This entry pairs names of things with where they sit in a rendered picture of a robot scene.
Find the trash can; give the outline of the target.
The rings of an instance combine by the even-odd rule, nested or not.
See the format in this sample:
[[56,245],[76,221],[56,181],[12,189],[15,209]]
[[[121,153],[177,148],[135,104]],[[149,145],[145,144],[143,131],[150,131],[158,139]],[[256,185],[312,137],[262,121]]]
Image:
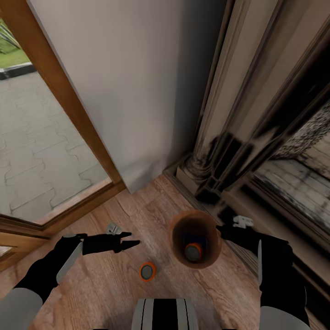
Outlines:
[[[175,258],[182,265],[195,270],[212,266],[218,260],[223,245],[223,238],[219,238],[216,229],[217,225],[210,215],[195,209],[186,210],[175,216],[168,230],[168,243]],[[186,258],[183,247],[185,234],[207,238],[207,250],[196,262]]]

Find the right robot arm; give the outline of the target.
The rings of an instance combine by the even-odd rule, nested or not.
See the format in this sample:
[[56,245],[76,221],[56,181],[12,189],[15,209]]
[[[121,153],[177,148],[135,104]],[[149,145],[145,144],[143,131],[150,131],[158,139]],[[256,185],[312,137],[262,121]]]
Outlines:
[[216,226],[223,240],[258,254],[261,295],[259,330],[311,330],[305,310],[307,294],[303,281],[295,276],[292,247],[288,241],[245,229],[253,219],[233,218],[233,226]]

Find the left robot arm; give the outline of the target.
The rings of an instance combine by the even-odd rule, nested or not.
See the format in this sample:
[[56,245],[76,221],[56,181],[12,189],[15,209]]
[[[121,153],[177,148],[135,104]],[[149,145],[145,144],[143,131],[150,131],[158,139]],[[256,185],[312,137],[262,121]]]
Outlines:
[[81,252],[83,255],[111,250],[119,253],[140,244],[140,241],[121,243],[121,238],[130,235],[110,222],[105,234],[62,236],[54,250],[37,260],[26,276],[0,300],[0,330],[27,330],[52,289],[58,286]]

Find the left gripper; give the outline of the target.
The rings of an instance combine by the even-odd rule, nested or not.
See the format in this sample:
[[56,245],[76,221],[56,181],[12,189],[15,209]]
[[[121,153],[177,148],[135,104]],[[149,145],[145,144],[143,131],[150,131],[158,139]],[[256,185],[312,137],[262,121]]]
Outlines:
[[120,235],[115,234],[99,234],[97,237],[96,253],[106,252],[113,250],[115,253],[119,253],[122,250],[132,248],[135,245],[140,244],[140,241],[123,241],[121,238],[130,236],[130,232],[122,232]]

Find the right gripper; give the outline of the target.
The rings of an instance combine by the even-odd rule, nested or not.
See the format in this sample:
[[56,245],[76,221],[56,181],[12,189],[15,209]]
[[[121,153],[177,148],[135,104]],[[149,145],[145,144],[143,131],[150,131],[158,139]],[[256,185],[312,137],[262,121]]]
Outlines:
[[223,238],[223,240],[232,241],[233,243],[245,248],[244,237],[250,231],[227,224],[223,224],[222,226],[217,225],[216,229],[220,233],[220,238]]

